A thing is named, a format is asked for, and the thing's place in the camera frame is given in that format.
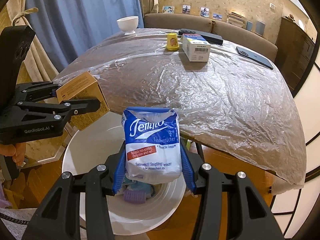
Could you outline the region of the person left hand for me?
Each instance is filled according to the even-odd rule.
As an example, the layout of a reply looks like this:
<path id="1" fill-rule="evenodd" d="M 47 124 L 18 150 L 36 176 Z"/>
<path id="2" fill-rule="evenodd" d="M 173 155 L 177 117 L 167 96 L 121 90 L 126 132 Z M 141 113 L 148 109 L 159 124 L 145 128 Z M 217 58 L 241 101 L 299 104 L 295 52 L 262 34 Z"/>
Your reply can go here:
<path id="1" fill-rule="evenodd" d="M 26 152 L 26 143 L 16 143 L 14 145 L 0 144 L 0 154 L 5 157 L 12 157 L 17 166 L 21 166 L 24 162 Z"/>

